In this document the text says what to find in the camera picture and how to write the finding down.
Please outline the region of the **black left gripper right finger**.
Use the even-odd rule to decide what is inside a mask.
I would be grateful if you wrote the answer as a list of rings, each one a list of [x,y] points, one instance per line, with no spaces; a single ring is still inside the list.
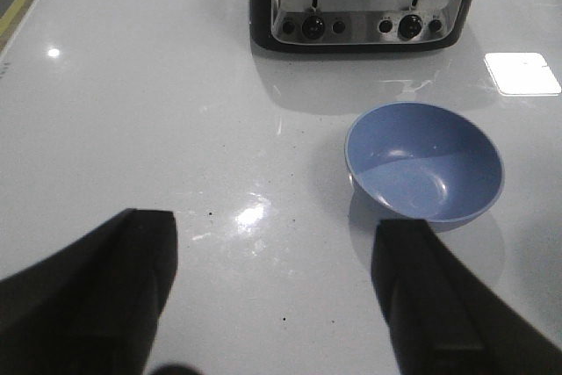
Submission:
[[[561,351],[424,220],[381,220],[371,278],[402,374],[559,374]]]

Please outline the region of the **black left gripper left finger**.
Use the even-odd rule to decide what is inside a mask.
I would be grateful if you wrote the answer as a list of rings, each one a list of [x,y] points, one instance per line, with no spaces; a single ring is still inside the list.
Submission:
[[[1,281],[3,374],[141,374],[177,272],[169,211],[126,209]]]

